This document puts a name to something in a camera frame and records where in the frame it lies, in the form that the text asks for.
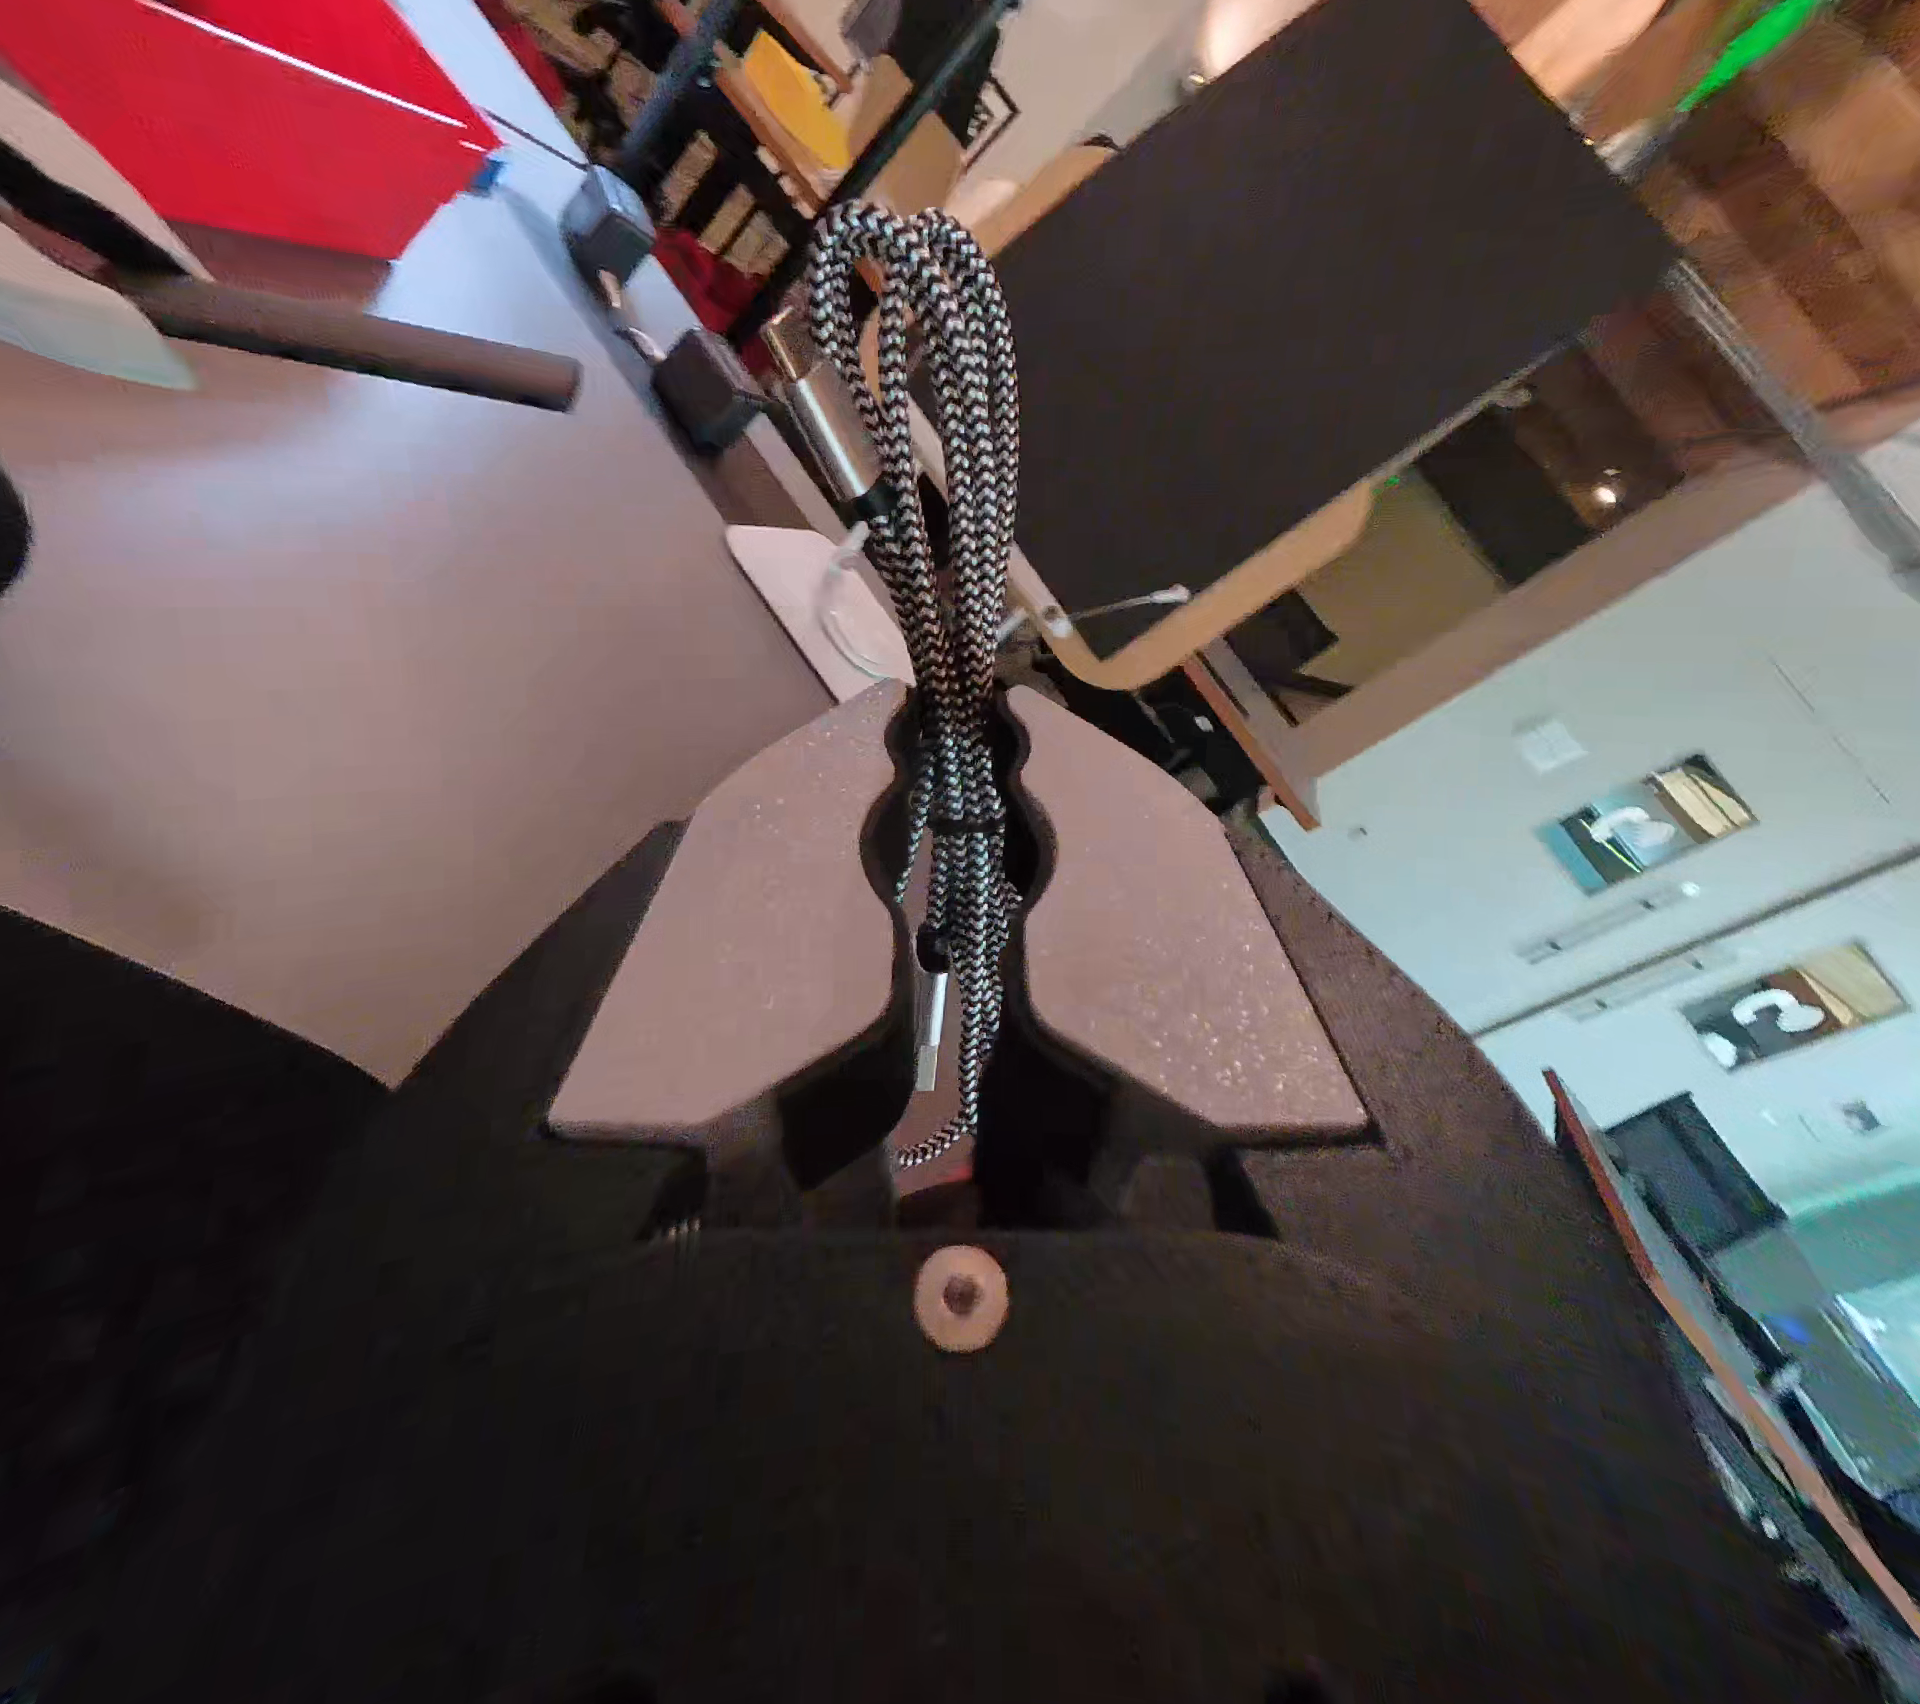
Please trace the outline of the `dark grey usb hub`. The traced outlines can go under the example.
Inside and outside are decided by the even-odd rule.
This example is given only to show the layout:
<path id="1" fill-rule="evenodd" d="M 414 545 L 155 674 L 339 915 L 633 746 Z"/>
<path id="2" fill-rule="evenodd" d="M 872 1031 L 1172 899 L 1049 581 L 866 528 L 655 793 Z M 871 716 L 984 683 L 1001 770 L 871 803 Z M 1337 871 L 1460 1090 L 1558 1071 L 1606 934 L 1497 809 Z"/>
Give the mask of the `dark grey usb hub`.
<path id="1" fill-rule="evenodd" d="M 121 276 L 112 287 L 179 344 L 550 413 L 573 410 L 583 386 L 583 365 L 574 358 L 341 304 L 194 276 Z"/>

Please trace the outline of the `black display board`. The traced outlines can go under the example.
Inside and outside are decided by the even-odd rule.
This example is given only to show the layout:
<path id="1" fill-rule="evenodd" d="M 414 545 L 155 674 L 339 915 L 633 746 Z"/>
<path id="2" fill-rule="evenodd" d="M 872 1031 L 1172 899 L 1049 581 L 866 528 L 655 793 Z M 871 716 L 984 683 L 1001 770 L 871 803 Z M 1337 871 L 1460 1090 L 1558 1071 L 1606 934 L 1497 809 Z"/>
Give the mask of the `black display board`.
<path id="1" fill-rule="evenodd" d="M 1101 688 L 1183 665 L 1677 262 L 1471 0 L 1319 0 L 995 257 L 1042 635 Z"/>

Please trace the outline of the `red plastic bin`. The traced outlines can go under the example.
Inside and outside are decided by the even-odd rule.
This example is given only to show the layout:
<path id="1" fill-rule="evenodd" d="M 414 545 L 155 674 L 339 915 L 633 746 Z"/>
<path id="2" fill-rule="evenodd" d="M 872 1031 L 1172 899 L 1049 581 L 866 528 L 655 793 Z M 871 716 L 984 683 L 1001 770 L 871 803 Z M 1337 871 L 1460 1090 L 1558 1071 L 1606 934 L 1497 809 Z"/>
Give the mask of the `red plastic bin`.
<path id="1" fill-rule="evenodd" d="M 2 52 L 177 225 L 393 262 L 501 145 L 390 0 L 2 0 Z"/>

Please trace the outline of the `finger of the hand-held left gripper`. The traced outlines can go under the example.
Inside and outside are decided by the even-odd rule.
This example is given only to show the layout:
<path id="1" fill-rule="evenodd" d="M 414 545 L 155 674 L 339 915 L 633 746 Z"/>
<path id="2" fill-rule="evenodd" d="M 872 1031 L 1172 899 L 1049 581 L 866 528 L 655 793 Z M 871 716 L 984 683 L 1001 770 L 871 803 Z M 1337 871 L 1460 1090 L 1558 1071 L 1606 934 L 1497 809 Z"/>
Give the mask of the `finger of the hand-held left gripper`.
<path id="1" fill-rule="evenodd" d="M 2 344 L 80 371 L 193 392 L 199 379 L 130 299 L 2 230 Z"/>
<path id="2" fill-rule="evenodd" d="M 2 197 L 24 223 L 67 251 L 89 253 L 112 279 L 213 277 L 141 190 L 9 65 Z"/>

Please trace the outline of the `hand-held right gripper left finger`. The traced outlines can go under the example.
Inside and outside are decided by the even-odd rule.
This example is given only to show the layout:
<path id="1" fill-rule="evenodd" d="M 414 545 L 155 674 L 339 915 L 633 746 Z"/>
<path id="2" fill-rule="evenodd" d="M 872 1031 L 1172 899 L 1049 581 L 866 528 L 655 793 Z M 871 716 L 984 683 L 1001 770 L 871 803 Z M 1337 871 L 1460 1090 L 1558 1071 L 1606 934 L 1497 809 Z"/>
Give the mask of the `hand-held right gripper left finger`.
<path id="1" fill-rule="evenodd" d="M 914 1091 L 901 908 L 866 836 L 901 766 L 884 680 L 764 748 L 687 821 L 547 1127 L 779 1163 L 821 1187 Z"/>

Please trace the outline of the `dark grey charger block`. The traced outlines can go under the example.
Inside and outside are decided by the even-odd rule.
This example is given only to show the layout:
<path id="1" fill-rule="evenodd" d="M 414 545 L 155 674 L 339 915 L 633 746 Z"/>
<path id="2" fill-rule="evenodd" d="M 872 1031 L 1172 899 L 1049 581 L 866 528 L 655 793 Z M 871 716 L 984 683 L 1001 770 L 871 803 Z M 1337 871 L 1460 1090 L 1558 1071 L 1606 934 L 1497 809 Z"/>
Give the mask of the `dark grey charger block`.
<path id="1" fill-rule="evenodd" d="M 581 279 L 616 299 L 653 257 L 659 228 L 629 180 L 588 164 L 559 211 L 559 236 Z"/>
<path id="2" fill-rule="evenodd" d="M 733 344 L 692 325 L 653 360 L 653 393 L 687 445 L 718 457 L 768 415 L 766 392 Z"/>

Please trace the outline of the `yellow plastic bin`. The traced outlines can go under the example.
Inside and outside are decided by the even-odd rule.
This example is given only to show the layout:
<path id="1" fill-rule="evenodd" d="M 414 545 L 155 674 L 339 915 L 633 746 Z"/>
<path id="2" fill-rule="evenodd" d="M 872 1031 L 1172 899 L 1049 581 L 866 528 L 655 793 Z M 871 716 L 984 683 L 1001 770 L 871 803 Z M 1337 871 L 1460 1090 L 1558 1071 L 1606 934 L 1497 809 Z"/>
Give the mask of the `yellow plastic bin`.
<path id="1" fill-rule="evenodd" d="M 766 114 L 805 150 L 814 170 L 828 175 L 848 170 L 851 126 L 828 99 L 821 71 L 799 59 L 779 36 L 766 29 L 751 39 L 739 70 Z"/>

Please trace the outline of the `green exit sign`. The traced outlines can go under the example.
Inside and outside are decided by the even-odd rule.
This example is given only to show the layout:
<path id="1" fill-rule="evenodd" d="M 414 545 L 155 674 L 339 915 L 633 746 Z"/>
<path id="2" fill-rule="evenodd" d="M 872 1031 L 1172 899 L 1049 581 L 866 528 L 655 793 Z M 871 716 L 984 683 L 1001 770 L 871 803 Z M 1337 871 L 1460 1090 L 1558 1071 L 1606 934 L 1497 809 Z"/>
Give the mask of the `green exit sign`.
<path id="1" fill-rule="evenodd" d="M 1731 90 L 1748 71 L 1777 58 L 1833 0 L 1770 0 L 1719 49 L 1701 78 L 1677 99 L 1674 112 L 1693 114 Z"/>

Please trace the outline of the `framed wall poster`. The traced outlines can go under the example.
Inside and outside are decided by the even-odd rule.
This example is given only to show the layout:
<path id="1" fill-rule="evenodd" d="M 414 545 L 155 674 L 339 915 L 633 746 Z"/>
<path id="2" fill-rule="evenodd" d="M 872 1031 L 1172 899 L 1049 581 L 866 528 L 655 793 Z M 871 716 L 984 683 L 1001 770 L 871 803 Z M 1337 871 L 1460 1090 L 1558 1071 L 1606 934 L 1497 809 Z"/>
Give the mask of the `framed wall poster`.
<path id="1" fill-rule="evenodd" d="M 1725 1071 L 1767 1066 L 1809 1045 L 1913 1012 L 1900 982 L 1860 941 L 1815 948 L 1682 1003 L 1693 1040 Z"/>
<path id="2" fill-rule="evenodd" d="M 1539 823 L 1534 837 L 1575 888 L 1592 898 L 1757 821 L 1752 801 L 1719 763 L 1691 754 Z"/>

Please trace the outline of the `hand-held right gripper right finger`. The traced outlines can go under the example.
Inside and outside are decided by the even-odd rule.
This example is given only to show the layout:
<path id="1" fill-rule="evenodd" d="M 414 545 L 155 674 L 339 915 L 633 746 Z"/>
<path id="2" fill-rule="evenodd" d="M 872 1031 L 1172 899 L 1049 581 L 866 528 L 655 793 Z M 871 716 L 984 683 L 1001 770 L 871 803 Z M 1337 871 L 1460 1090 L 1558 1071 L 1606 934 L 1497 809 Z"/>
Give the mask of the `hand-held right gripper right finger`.
<path id="1" fill-rule="evenodd" d="M 1005 700 L 1032 849 L 983 1067 L 980 1215 L 1109 1228 L 1140 1168 L 1190 1163 L 1213 1228 L 1273 1228 L 1244 1155 L 1375 1137 L 1223 820 L 1042 694 Z"/>

